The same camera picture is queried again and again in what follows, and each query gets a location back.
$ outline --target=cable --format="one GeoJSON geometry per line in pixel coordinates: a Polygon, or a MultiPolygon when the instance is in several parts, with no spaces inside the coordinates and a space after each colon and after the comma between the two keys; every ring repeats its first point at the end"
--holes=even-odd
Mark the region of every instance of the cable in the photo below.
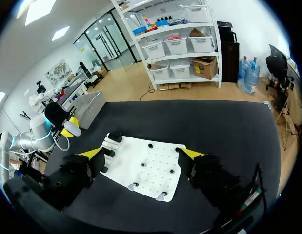
{"type": "Polygon", "coordinates": [[[143,94],[142,96],[141,96],[141,98],[139,99],[139,101],[141,101],[141,99],[142,99],[142,97],[144,97],[147,93],[153,93],[153,92],[155,92],[155,89],[150,89],[151,88],[151,84],[152,83],[150,83],[150,85],[149,85],[149,90],[145,93],[145,94],[143,94]]]}
{"type": "Polygon", "coordinates": [[[263,187],[263,181],[262,181],[262,169],[260,165],[258,164],[258,175],[259,175],[259,183],[262,190],[262,199],[263,199],[263,214],[267,212],[267,200],[266,195],[264,193],[264,187],[263,187]]]}
{"type": "Polygon", "coordinates": [[[53,137],[53,140],[54,140],[54,143],[57,145],[57,147],[58,147],[60,150],[62,150],[62,151],[68,151],[69,148],[70,148],[69,139],[68,139],[66,136],[64,136],[64,137],[65,137],[66,140],[67,140],[67,144],[68,144],[67,149],[63,149],[63,148],[57,143],[57,140],[55,139],[55,137],[53,137]]]}
{"type": "Polygon", "coordinates": [[[19,154],[19,155],[30,155],[30,154],[32,154],[33,152],[36,152],[36,151],[37,150],[33,150],[31,152],[28,152],[28,153],[20,153],[20,152],[16,152],[16,151],[10,151],[10,152],[15,153],[15,154],[19,154]]]}

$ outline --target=table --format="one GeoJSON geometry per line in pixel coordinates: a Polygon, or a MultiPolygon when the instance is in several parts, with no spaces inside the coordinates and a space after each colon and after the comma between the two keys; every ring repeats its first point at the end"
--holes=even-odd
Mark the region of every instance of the table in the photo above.
{"type": "Polygon", "coordinates": [[[74,86],[68,87],[65,89],[65,94],[63,95],[62,99],[57,101],[57,104],[62,106],[65,110],[69,110],[72,98],[75,95],[83,95],[83,94],[88,94],[87,88],[85,87],[84,83],[78,83],[74,86]]]}
{"type": "MultiPolygon", "coordinates": [[[[277,127],[271,110],[263,103],[242,101],[142,101],[106,103],[89,130],[70,138],[71,149],[55,148],[47,163],[47,175],[56,171],[68,153],[100,147],[108,132],[125,136],[185,144],[188,149],[213,153],[241,185],[251,181],[256,163],[262,176],[268,208],[277,196],[281,153],[277,127]]],[[[65,139],[59,144],[66,147],[65,139]]],[[[194,190],[181,173],[171,202],[154,199],[98,175],[90,189],[83,189],[66,215],[95,226],[114,230],[170,231],[197,234],[212,227],[219,211],[200,190],[194,190]]],[[[258,220],[260,204],[253,212],[258,220]]]]}

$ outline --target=shelf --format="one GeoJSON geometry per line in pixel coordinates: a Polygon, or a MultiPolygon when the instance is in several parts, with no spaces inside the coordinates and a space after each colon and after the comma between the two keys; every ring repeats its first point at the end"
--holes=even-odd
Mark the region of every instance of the shelf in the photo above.
{"type": "Polygon", "coordinates": [[[174,75],[167,80],[155,80],[155,84],[171,84],[171,83],[186,83],[186,82],[219,82],[219,74],[216,74],[212,79],[197,77],[190,70],[190,77],[185,79],[175,79],[174,75]]]}
{"type": "Polygon", "coordinates": [[[195,53],[193,48],[188,47],[188,53],[187,54],[181,54],[181,55],[171,55],[170,52],[165,51],[166,56],[155,58],[155,59],[147,59],[146,63],[152,63],[152,62],[158,62],[158,61],[165,61],[170,59],[181,59],[181,58],[191,58],[191,57],[205,57],[205,56],[218,56],[218,52],[204,52],[204,53],[195,53]]]}
{"type": "Polygon", "coordinates": [[[165,2],[172,2],[173,0],[144,0],[137,2],[136,4],[129,6],[128,8],[122,10],[121,12],[124,14],[126,12],[137,12],[143,10],[149,6],[154,6],[157,4],[165,3],[165,2]]]}
{"type": "Polygon", "coordinates": [[[151,35],[155,35],[157,33],[163,33],[171,30],[176,30],[176,29],[183,29],[183,28],[195,28],[195,27],[212,27],[214,24],[212,22],[206,22],[206,23],[186,23],[186,24],[179,24],[179,25],[174,25],[174,26],[169,26],[169,27],[160,27],[159,29],[150,31],[148,33],[143,33],[138,36],[135,36],[135,39],[141,39],[144,37],[148,37],[151,35]]]}

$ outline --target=white ceiling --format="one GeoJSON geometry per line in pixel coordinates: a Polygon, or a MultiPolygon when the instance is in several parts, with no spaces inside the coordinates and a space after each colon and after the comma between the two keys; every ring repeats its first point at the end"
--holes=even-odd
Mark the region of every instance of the white ceiling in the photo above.
{"type": "Polygon", "coordinates": [[[110,0],[57,0],[51,13],[25,27],[27,12],[12,17],[0,38],[0,91],[9,94],[25,73],[65,42],[73,43],[80,29],[110,0]],[[70,26],[51,42],[54,33],[70,26]]]}

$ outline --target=white storage bin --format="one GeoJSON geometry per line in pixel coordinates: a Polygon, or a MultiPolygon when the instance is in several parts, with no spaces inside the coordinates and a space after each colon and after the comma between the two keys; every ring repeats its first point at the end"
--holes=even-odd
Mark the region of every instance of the white storage bin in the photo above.
{"type": "Polygon", "coordinates": [[[166,80],[170,78],[171,71],[169,69],[170,61],[156,62],[154,65],[163,66],[163,68],[151,68],[151,72],[156,80],[166,80]]]}
{"type": "Polygon", "coordinates": [[[190,78],[190,61],[187,59],[178,59],[170,63],[170,69],[175,75],[175,79],[190,78]]]}
{"type": "Polygon", "coordinates": [[[163,47],[163,40],[154,40],[145,44],[142,49],[144,49],[150,59],[157,59],[165,56],[165,51],[163,47]]]}
{"type": "Polygon", "coordinates": [[[194,52],[202,53],[202,52],[211,52],[211,36],[206,37],[189,37],[191,39],[194,52]]]}
{"type": "Polygon", "coordinates": [[[184,6],[183,7],[188,15],[188,20],[191,23],[195,22],[208,22],[207,17],[207,6],[197,5],[197,6],[184,6]]]}
{"type": "Polygon", "coordinates": [[[179,39],[164,40],[164,42],[166,42],[172,55],[179,55],[188,53],[188,49],[186,48],[186,39],[187,36],[181,36],[179,39]]]}

